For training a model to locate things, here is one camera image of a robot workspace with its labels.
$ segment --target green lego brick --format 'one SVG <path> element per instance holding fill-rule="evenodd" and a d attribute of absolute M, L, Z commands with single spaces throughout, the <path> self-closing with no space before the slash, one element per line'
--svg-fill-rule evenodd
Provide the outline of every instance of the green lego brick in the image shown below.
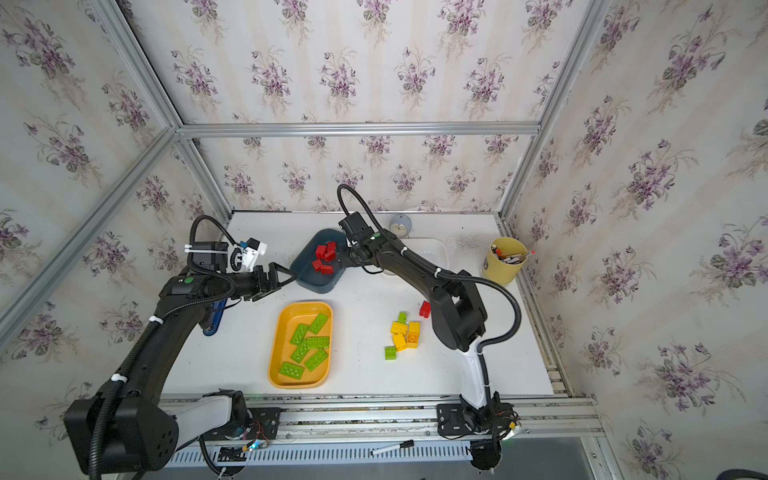
<path fill-rule="evenodd" d="M 304 341 L 311 349 L 326 349 L 331 346 L 331 339 L 328 336 L 308 336 Z"/>
<path fill-rule="evenodd" d="M 315 318 L 315 321 L 312 322 L 312 325 L 310 325 L 310 332 L 314 334 L 320 333 L 320 329 L 323 328 L 323 325 L 325 325 L 327 321 L 328 321 L 327 315 L 323 313 L 319 314 L 317 318 Z"/>
<path fill-rule="evenodd" d="M 293 352 L 293 355 L 290 356 L 290 358 L 296 362 L 301 363 L 302 360 L 304 360 L 304 357 L 306 354 L 311 350 L 309 343 L 306 342 L 306 339 L 301 341 L 301 344 L 296 348 L 296 352 Z"/>
<path fill-rule="evenodd" d="M 306 335 L 306 330 L 309 328 L 309 325 L 306 325 L 305 323 L 300 323 L 298 327 L 296 327 L 296 332 L 293 332 L 293 338 L 291 338 L 290 342 L 293 345 L 301 345 L 301 341 L 304 340 L 304 336 Z"/>
<path fill-rule="evenodd" d="M 326 352 L 323 349 L 317 350 L 314 355 L 310 357 L 306 362 L 304 362 L 304 366 L 307 370 L 312 372 L 314 369 L 316 369 L 320 363 L 323 363 L 328 358 L 328 352 Z"/>
<path fill-rule="evenodd" d="M 304 367 L 293 365 L 291 362 L 283 362 L 283 365 L 280 367 L 280 373 L 293 377 L 296 380 L 300 380 L 301 375 L 304 374 Z"/>

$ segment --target red lego brick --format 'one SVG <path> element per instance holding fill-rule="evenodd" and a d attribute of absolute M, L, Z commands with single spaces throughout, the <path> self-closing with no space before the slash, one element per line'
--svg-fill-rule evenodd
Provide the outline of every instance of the red lego brick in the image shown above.
<path fill-rule="evenodd" d="M 429 313 L 432 311 L 432 305 L 429 302 L 422 303 L 422 308 L 419 310 L 419 315 L 424 318 L 429 318 Z"/>

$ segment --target dark blue bowl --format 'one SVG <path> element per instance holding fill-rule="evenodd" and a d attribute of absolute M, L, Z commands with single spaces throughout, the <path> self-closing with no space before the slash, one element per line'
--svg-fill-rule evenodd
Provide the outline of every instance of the dark blue bowl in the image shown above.
<path fill-rule="evenodd" d="M 341 230 L 325 228 L 312 237 L 306 247 L 301 250 L 299 256 L 290 264 L 290 269 L 296 274 L 296 282 L 315 293 L 328 293 L 339 281 L 344 269 L 341 267 L 338 257 L 332 262 L 323 261 L 324 264 L 333 267 L 333 275 L 323 275 L 316 272 L 312 262 L 317 260 L 315 249 L 318 245 L 328 242 L 336 242 L 337 245 L 346 245 L 346 235 Z"/>

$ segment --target wall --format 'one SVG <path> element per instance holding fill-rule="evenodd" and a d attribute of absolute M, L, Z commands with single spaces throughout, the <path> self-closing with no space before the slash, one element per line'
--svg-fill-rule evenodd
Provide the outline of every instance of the wall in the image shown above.
<path fill-rule="evenodd" d="M 587 2 L 122 5 L 184 122 L 205 124 L 535 121 Z M 201 141 L 233 207 L 260 210 L 333 207 L 345 175 L 389 210 L 496 210 L 496 188 L 514 174 L 526 143 L 511 136 Z M 474 179 L 461 195 L 449 190 L 457 173 Z M 234 192 L 233 174 L 250 177 L 254 192 Z M 415 188 L 404 192 L 402 181 Z"/>
<path fill-rule="evenodd" d="M 0 310 L 159 130 L 92 15 L 88 0 L 0 5 Z"/>
<path fill-rule="evenodd" d="M 768 4 L 614 2 L 513 230 L 626 478 L 768 472 Z"/>

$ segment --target ventilation grille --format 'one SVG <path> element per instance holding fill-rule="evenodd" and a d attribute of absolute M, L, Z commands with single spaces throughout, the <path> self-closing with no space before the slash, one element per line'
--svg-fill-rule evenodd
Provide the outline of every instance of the ventilation grille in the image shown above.
<path fill-rule="evenodd" d="M 247 453 L 245 462 L 217 461 L 218 446 L 208 447 L 210 457 L 219 466 L 238 465 L 329 465 L 380 462 L 449 462 L 471 460 L 469 442 L 436 441 L 417 442 L 410 449 L 397 449 L 380 455 L 371 455 L 373 449 L 392 445 L 394 442 L 365 442 L 318 445 L 270 445 L 266 449 Z M 204 467 L 205 462 L 196 445 L 188 446 L 174 454 L 166 467 Z"/>

